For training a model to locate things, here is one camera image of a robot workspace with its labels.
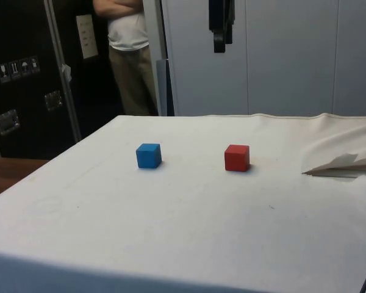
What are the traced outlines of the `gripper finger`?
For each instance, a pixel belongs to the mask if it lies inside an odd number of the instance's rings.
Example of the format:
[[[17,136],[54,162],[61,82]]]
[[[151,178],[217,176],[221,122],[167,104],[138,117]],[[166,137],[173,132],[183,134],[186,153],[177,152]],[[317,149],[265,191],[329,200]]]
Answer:
[[[232,44],[232,27],[235,21],[235,1],[225,1],[225,43]]]
[[[224,13],[224,0],[209,0],[209,30],[213,33],[214,53],[225,52]]]

